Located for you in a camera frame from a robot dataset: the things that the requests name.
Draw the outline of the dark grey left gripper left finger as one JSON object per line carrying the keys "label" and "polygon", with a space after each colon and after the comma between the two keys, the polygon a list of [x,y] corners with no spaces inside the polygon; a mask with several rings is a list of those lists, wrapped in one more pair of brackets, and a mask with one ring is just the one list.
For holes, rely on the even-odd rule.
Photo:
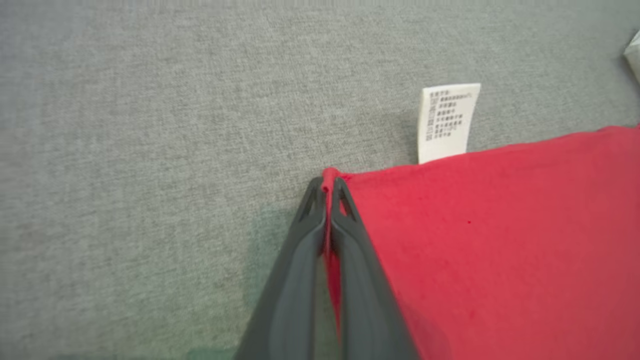
{"label": "dark grey left gripper left finger", "polygon": [[327,223],[322,186],[321,177],[308,183],[243,333],[237,360],[314,357],[314,287]]}

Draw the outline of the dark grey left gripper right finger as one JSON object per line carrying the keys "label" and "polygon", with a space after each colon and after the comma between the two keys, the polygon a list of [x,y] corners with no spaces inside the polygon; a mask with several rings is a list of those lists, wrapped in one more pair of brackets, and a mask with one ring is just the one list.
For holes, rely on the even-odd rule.
{"label": "dark grey left gripper right finger", "polygon": [[364,221],[343,178],[333,182],[330,245],[340,267],[344,360],[416,360],[416,348]]}

